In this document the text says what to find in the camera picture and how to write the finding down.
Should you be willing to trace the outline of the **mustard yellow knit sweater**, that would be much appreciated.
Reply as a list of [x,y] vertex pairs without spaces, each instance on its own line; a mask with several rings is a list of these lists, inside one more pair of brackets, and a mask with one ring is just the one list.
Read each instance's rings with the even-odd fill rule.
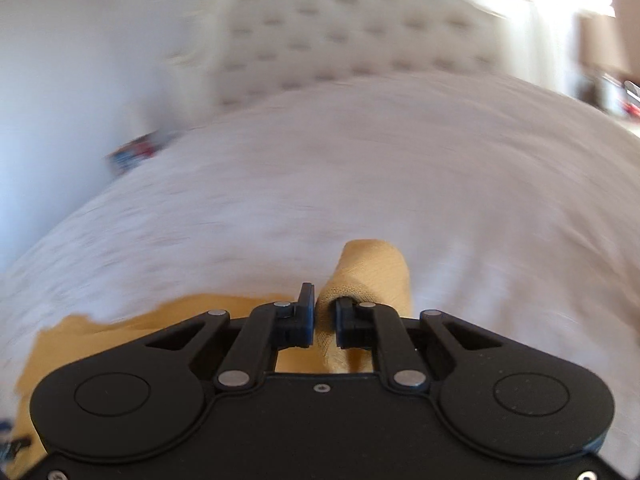
[[[348,242],[314,307],[314,313],[318,315],[314,345],[308,350],[286,350],[278,359],[279,372],[337,374],[372,370],[368,352],[337,348],[330,303],[341,297],[387,304],[408,318],[412,315],[412,301],[410,273],[404,256],[395,246],[382,240]],[[28,404],[35,386],[47,374],[70,362],[193,318],[210,308],[226,310],[232,318],[244,318],[254,307],[275,299],[273,295],[246,298],[197,294],[165,302],[145,314],[116,323],[97,323],[85,315],[69,315],[55,326],[42,330],[14,388],[20,403],[12,436],[17,439],[29,437],[32,445],[17,453],[6,466],[6,474],[11,479],[20,478],[46,456],[30,420]]]

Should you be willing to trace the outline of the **white floral bedspread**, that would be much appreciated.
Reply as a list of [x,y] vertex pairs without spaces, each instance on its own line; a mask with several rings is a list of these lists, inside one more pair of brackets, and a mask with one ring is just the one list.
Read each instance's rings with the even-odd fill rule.
[[582,364],[614,393],[602,450],[639,468],[639,140],[508,77],[326,82],[217,117],[116,180],[1,278],[1,415],[37,333],[194,292],[285,297],[358,238],[439,308]]

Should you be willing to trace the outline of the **tufted cream headboard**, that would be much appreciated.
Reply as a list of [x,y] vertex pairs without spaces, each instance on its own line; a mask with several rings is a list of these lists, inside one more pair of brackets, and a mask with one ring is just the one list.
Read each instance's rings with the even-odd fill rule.
[[474,0],[200,0],[166,70],[194,129],[270,94],[393,72],[502,73],[500,16]]

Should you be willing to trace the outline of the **beige bedside lamp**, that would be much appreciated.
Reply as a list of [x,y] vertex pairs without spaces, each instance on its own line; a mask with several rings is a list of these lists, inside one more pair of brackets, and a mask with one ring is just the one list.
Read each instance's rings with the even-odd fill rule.
[[622,81],[628,72],[627,55],[616,18],[605,14],[578,15],[577,62],[588,101],[612,112],[620,102]]

